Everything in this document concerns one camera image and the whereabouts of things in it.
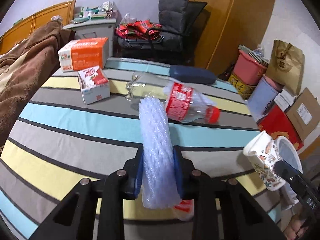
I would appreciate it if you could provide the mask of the person right hand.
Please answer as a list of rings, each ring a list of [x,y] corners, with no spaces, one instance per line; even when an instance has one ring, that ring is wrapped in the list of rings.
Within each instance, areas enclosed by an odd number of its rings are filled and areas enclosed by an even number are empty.
[[[294,215],[285,230],[283,231],[287,240],[300,239],[308,230],[308,226],[303,226],[305,219],[300,219],[299,215]]]

